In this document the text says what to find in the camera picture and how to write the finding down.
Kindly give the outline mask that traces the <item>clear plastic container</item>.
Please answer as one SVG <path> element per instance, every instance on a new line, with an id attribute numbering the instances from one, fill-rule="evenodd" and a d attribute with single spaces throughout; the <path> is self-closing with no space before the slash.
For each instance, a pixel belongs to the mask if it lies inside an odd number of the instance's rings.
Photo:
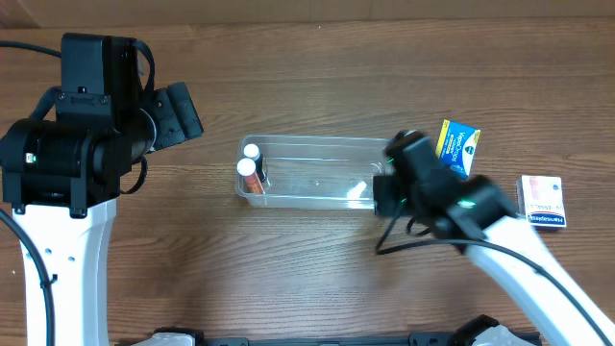
<path id="1" fill-rule="evenodd" d="M 234 188 L 253 207 L 371 210 L 373 177 L 392 172 L 386 138 L 250 135 L 240 141 L 240 160 L 248 144 L 263 154 L 264 192 L 252 193 L 240 175 Z"/>

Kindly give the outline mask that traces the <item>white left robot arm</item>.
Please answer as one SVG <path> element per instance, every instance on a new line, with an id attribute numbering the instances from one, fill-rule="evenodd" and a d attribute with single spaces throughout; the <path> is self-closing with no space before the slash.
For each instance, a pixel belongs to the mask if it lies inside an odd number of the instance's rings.
<path id="1" fill-rule="evenodd" d="M 187 86 L 53 86 L 1 141 L 5 221 L 20 240 L 31 345 L 106 345 L 108 254 L 121 180 L 199 137 Z"/>

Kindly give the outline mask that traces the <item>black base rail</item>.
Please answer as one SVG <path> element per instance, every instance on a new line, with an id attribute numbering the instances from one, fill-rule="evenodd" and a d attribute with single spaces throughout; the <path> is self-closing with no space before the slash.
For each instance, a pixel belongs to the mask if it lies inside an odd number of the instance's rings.
<path id="1" fill-rule="evenodd" d="M 246 337 L 207 338 L 202 331 L 185 328 L 160 328 L 155 333 L 187 334 L 202 346 L 448 346 L 455 332 L 418 332 L 398 336 L 361 336 L 341 338 L 287 338 L 254 340 Z"/>

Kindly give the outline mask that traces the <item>orange tube white cap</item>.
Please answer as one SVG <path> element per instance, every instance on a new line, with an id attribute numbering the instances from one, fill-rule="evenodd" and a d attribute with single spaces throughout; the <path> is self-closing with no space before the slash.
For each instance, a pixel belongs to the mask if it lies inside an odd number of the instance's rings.
<path id="1" fill-rule="evenodd" d="M 256 163 L 252 159 L 241 159 L 236 165 L 236 171 L 248 186 L 251 193 L 264 193 L 264 188 L 257 173 Z"/>

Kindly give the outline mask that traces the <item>black tube white cap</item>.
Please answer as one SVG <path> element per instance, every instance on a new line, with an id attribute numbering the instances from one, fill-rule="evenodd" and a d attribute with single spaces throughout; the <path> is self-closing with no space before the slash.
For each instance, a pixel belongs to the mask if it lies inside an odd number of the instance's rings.
<path id="1" fill-rule="evenodd" d="M 258 177 L 260 181 L 264 183 L 267 179 L 267 171 L 266 171 L 264 156 L 261 150 L 259 149 L 259 147 L 254 143 L 247 144 L 243 148 L 243 155 L 246 158 L 254 161 L 256 165 L 256 171 L 257 171 Z"/>

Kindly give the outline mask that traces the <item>blue yellow medicine box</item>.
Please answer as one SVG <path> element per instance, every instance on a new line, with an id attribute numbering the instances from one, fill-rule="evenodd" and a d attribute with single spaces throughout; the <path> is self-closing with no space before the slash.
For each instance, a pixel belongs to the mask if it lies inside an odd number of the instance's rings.
<path id="1" fill-rule="evenodd" d="M 445 119 L 436 143 L 436 156 L 461 179 L 468 179 L 479 139 L 479 129 Z"/>

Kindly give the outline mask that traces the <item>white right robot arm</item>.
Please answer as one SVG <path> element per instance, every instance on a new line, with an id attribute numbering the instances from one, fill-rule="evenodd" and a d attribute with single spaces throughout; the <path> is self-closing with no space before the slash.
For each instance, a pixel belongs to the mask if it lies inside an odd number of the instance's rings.
<path id="1" fill-rule="evenodd" d="M 406 246 L 453 245 L 490 276 L 552 345 L 611 345 L 614 324 L 572 279 L 514 203 L 488 178 L 374 178 L 378 214 L 409 216 L 432 237 Z"/>

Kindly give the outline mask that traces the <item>white blue plaster box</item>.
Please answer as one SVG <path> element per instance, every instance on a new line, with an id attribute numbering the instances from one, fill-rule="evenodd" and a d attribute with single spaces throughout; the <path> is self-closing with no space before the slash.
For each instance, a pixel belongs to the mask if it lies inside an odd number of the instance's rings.
<path id="1" fill-rule="evenodd" d="M 521 176 L 516 183 L 519 212 L 537 231 L 567 227 L 562 180 L 555 176 Z"/>

